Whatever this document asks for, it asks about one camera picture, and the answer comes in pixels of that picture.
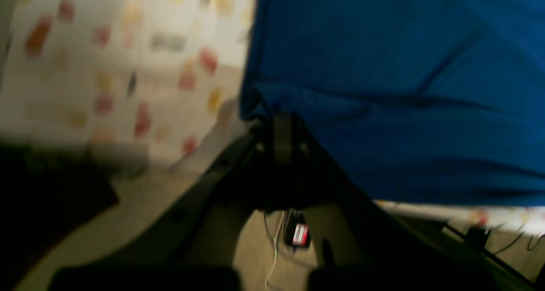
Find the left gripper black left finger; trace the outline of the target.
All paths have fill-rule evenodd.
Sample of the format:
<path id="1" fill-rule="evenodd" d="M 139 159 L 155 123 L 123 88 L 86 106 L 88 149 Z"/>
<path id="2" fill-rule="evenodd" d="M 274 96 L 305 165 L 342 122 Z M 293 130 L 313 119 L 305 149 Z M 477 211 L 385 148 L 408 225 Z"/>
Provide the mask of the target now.
<path id="1" fill-rule="evenodd" d="M 275 207 L 283 175 L 284 114 L 257 119 L 153 224 L 92 264 L 63 268 L 51 291 L 241 291 L 232 267 L 239 235 L 256 209 Z"/>

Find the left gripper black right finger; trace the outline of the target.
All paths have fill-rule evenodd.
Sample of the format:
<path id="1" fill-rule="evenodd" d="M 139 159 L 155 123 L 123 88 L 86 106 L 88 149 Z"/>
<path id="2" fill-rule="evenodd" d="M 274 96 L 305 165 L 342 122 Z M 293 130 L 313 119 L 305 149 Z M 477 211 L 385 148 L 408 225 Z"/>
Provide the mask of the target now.
<path id="1" fill-rule="evenodd" d="M 310 291 L 533 291 L 534 284 L 420 219 L 393 217 L 284 113 L 284 208 L 306 217 L 319 268 Z"/>

